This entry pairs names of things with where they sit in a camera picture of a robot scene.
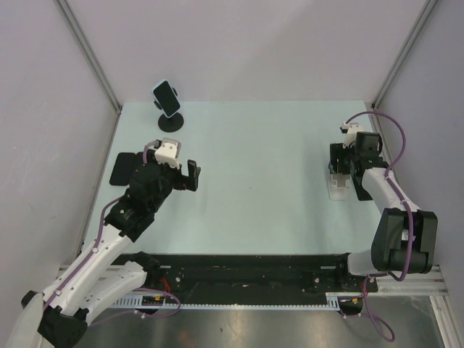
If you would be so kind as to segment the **white phone stand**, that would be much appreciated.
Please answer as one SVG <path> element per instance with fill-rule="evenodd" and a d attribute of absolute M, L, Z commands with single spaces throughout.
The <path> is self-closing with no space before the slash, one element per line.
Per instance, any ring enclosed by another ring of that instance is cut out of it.
<path fill-rule="evenodd" d="M 330 200 L 345 201 L 352 190 L 352 178 L 350 175 L 329 173 L 327 185 Z"/>

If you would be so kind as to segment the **phone with light blue case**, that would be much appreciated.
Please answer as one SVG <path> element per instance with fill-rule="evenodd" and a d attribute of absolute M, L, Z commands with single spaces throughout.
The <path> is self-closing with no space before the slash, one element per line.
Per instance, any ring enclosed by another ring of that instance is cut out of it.
<path fill-rule="evenodd" d="M 167 80 L 162 80 L 153 89 L 154 103 L 167 118 L 171 118 L 181 108 L 177 94 Z"/>

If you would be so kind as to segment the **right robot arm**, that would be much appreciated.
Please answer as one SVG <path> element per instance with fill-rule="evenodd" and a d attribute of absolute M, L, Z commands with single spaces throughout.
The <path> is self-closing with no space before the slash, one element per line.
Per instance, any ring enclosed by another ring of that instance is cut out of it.
<path fill-rule="evenodd" d="M 353 290 L 361 276 L 387 274 L 403 281 L 433 267 L 438 217 L 407 197 L 381 156 L 382 146 L 381 136 L 371 132 L 329 146 L 330 198 L 345 200 L 353 187 L 358 200 L 374 202 L 381 214 L 370 249 L 348 254 L 347 265 L 334 273 L 343 291 Z"/>

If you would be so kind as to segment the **black round base phone stand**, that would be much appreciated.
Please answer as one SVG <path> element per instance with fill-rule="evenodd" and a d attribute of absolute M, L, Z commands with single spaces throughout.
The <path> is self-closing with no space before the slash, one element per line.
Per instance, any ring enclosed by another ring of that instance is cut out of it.
<path fill-rule="evenodd" d="M 183 124 L 183 115 L 179 111 L 176 112 L 171 118 L 167 118 L 164 112 L 162 112 L 162 115 L 158 119 L 159 129 L 166 133 L 174 133 L 179 131 L 183 127 Z"/>

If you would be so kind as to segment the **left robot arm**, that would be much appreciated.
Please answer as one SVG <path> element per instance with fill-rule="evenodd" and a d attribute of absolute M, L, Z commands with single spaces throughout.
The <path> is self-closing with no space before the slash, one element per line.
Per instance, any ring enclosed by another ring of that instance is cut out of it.
<path fill-rule="evenodd" d="M 179 165 L 154 160 L 134 170 L 125 193 L 103 208 L 94 242 L 50 286 L 23 297 L 23 311 L 8 347 L 39 347 L 42 340 L 53 347 L 74 347 L 118 299 L 159 284 L 159 264 L 144 253 L 116 274 L 104 280 L 100 277 L 154 222 L 172 191 L 197 190 L 201 169 L 193 160 L 187 166 L 187 175 Z"/>

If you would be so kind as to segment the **black phone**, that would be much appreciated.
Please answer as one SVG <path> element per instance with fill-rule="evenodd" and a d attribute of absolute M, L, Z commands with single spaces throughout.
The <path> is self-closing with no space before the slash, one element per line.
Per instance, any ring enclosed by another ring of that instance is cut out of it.
<path fill-rule="evenodd" d="M 133 161 L 133 167 L 132 167 L 131 174 L 129 177 L 129 184 L 131 185 L 133 182 L 140 181 L 143 171 L 144 171 L 143 153 L 138 152 Z"/>
<path fill-rule="evenodd" d="M 117 155 L 109 184 L 111 186 L 127 186 L 136 161 L 136 154 L 133 152 L 121 152 Z"/>

